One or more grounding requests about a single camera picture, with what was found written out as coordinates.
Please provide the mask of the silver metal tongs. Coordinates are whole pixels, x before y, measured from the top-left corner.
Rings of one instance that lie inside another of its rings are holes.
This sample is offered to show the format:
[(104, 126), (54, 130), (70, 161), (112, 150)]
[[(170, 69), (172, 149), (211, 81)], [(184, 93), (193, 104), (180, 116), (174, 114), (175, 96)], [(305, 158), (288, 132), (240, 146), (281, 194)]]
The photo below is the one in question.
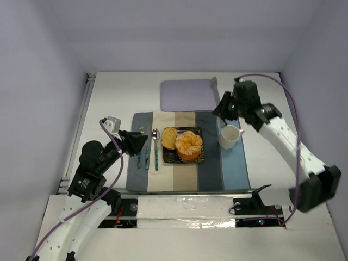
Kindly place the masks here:
[[(213, 91), (213, 96), (214, 96), (215, 104), (217, 107), (220, 103), (220, 96), (219, 96), (219, 92), (218, 92), (218, 80), (215, 76), (212, 79), (210, 79), (209, 86)], [(221, 120), (221, 119), (219, 119), (219, 123), (220, 123), (221, 128), (227, 126), (226, 122)]]

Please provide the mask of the yellow bread slice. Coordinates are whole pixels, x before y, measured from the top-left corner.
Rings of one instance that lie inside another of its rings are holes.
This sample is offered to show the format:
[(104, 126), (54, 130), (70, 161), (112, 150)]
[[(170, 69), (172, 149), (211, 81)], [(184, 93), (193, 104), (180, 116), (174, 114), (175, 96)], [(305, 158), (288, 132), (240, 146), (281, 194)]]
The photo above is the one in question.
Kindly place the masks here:
[(175, 142), (176, 142), (177, 135), (178, 135), (178, 132), (176, 128), (173, 128), (173, 127), (165, 128), (161, 138), (162, 146), (167, 148), (168, 150), (175, 150), (176, 149)]

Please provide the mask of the round orange bundt cake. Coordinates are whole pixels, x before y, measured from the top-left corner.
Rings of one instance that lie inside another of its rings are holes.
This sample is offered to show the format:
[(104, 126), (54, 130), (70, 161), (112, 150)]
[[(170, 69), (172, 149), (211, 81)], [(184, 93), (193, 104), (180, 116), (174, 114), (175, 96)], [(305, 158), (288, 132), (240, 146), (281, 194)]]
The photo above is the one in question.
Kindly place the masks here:
[(203, 139), (192, 131), (179, 134), (175, 140), (175, 147), (180, 158), (183, 160), (196, 159), (203, 146)]

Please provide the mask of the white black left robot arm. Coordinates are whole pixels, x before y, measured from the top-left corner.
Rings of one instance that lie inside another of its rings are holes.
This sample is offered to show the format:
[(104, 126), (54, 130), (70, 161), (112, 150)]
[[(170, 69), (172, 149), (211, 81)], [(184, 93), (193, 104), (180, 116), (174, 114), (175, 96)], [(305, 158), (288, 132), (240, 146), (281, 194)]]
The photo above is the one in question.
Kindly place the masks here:
[(105, 146), (95, 140), (83, 146), (59, 221), (27, 260), (78, 260), (101, 222), (120, 210), (121, 194), (105, 187), (104, 173), (117, 160), (123, 161), (123, 154), (139, 154), (148, 135), (120, 130), (109, 137)]

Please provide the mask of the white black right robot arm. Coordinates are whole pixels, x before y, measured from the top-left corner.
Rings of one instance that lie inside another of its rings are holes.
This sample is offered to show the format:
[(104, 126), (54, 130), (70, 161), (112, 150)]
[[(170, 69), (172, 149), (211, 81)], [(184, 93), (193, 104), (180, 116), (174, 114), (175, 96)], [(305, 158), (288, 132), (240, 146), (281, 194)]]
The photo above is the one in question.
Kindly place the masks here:
[(280, 154), (294, 172), (292, 188), (272, 188), (267, 184), (252, 194), (264, 206), (293, 206), (307, 213), (334, 197), (341, 177), (335, 165), (318, 159), (294, 133), (281, 112), (271, 103), (261, 102), (257, 85), (251, 80), (235, 78), (233, 91), (226, 91), (213, 115), (223, 121), (239, 118), (252, 126)]

